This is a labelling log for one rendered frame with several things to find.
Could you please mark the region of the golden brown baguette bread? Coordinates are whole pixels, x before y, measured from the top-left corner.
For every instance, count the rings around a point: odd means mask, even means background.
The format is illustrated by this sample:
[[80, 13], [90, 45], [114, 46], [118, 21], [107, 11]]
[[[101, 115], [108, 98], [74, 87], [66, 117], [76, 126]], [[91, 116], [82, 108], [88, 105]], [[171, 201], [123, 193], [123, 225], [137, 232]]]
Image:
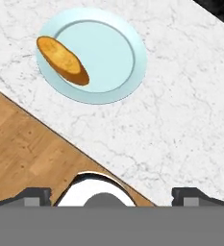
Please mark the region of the golden brown baguette bread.
[[89, 76], [78, 57], [53, 37], [41, 36], [37, 48], [50, 66], [68, 82], [86, 86]]

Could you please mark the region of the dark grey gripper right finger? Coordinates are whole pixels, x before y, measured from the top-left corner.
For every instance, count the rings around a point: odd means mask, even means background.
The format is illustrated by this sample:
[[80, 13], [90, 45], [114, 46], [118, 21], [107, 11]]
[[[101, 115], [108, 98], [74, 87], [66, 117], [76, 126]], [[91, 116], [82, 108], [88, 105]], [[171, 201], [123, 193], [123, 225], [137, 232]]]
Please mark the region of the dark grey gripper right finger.
[[209, 197], [196, 187], [173, 187], [173, 207], [224, 206], [224, 201]]

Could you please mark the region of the light blue round plate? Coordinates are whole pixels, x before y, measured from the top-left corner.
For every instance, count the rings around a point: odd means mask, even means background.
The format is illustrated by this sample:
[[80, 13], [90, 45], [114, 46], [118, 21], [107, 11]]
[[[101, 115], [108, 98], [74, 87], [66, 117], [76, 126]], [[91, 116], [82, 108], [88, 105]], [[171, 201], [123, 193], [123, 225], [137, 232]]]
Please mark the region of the light blue round plate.
[[89, 84], [68, 82], [37, 54], [46, 82], [75, 101], [102, 105], [133, 93], [142, 82], [146, 49], [136, 30], [118, 15], [94, 8], [74, 8], [53, 16], [39, 32], [55, 38], [81, 60]]

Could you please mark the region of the white and black round object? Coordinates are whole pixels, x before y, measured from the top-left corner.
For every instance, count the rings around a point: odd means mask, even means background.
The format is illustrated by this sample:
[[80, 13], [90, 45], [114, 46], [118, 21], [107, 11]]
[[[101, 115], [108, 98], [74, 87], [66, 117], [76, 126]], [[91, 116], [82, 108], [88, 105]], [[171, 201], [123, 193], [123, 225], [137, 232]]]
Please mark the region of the white and black round object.
[[56, 207], [121, 208], [136, 202], [115, 179], [97, 172], [79, 173], [55, 203]]

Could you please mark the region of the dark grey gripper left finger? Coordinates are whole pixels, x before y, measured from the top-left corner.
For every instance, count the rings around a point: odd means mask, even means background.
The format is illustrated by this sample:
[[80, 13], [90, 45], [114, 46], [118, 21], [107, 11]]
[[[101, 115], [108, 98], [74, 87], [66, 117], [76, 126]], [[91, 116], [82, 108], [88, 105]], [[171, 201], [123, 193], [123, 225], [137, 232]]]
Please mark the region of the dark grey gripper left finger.
[[50, 197], [49, 187], [27, 187], [14, 197], [1, 200], [0, 207], [50, 207]]

